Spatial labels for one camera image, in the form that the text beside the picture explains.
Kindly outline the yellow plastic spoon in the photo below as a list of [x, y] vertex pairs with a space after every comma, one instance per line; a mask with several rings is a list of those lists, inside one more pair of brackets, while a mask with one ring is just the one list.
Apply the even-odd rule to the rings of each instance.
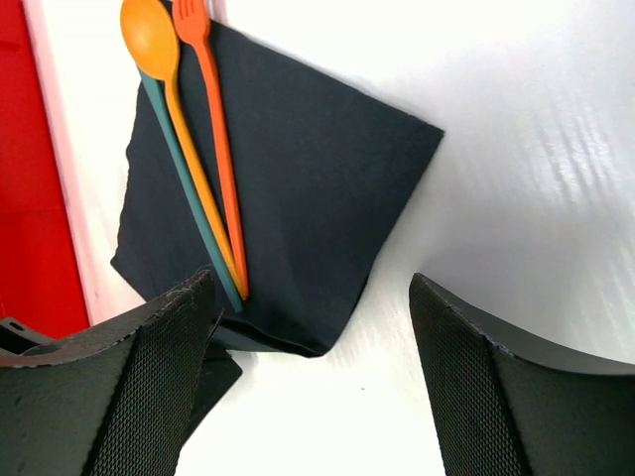
[[218, 210], [180, 101], [181, 40], [176, 31], [172, 8], [168, 9], [160, 1], [125, 1], [121, 6], [120, 26], [125, 45], [135, 64], [150, 77], [160, 81], [195, 190], [237, 288], [237, 271], [225, 212]]

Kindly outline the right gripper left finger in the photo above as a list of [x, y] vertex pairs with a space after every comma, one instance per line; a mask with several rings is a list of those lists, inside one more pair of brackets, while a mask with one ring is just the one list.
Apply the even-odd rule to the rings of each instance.
[[213, 318], [200, 272], [39, 350], [1, 356], [5, 475], [172, 475]]

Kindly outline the orange plastic fork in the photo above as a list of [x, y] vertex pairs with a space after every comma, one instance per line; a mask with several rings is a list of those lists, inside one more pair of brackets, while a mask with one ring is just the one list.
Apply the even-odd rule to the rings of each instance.
[[215, 57], [208, 41], [211, 20], [204, 1], [175, 1], [172, 15], [180, 40], [190, 45], [196, 54], [204, 80], [223, 208], [237, 271], [237, 288], [241, 297], [247, 298], [249, 295], [248, 272], [238, 193], [225, 122], [221, 84]]

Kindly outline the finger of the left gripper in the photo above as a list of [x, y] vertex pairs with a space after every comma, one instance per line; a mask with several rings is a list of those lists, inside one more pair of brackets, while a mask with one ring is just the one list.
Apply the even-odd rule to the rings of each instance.
[[242, 369], [225, 349], [214, 342], [207, 346], [184, 436], [193, 434], [241, 375]]

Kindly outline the black paper napkin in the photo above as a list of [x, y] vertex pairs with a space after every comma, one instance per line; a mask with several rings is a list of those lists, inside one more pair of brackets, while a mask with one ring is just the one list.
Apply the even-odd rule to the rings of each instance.
[[211, 268], [217, 339], [318, 357], [341, 335], [444, 131], [220, 24], [250, 295], [233, 312], [139, 85], [113, 268], [145, 300]]

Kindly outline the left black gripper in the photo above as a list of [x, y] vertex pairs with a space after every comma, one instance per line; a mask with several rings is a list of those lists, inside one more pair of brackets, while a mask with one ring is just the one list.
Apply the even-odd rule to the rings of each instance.
[[14, 355], [43, 355], [55, 351], [55, 342], [13, 317], [1, 320], [1, 350]]

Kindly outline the teal plastic knife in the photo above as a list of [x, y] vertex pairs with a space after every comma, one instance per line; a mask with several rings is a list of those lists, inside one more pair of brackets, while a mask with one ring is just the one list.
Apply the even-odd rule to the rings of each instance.
[[211, 227], [204, 214], [168, 112], [166, 99], [160, 81], [150, 77], [148, 74], [143, 72], [140, 67], [137, 67], [137, 69], [141, 76], [141, 82], [145, 92], [150, 100], [155, 116], [158, 119], [163, 136], [170, 150], [173, 163], [179, 176], [180, 184], [185, 193], [190, 212], [197, 227], [197, 231], [202, 239], [206, 253], [210, 258], [213, 269], [219, 277], [233, 310], [242, 311], [242, 299], [239, 296], [239, 292], [230, 276], [227, 265], [225, 264], [217, 242], [212, 234]]

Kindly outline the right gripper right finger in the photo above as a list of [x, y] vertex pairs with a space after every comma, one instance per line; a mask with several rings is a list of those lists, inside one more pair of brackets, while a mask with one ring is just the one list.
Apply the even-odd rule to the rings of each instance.
[[634, 368], [526, 331], [422, 274], [410, 315], [448, 475], [630, 475]]

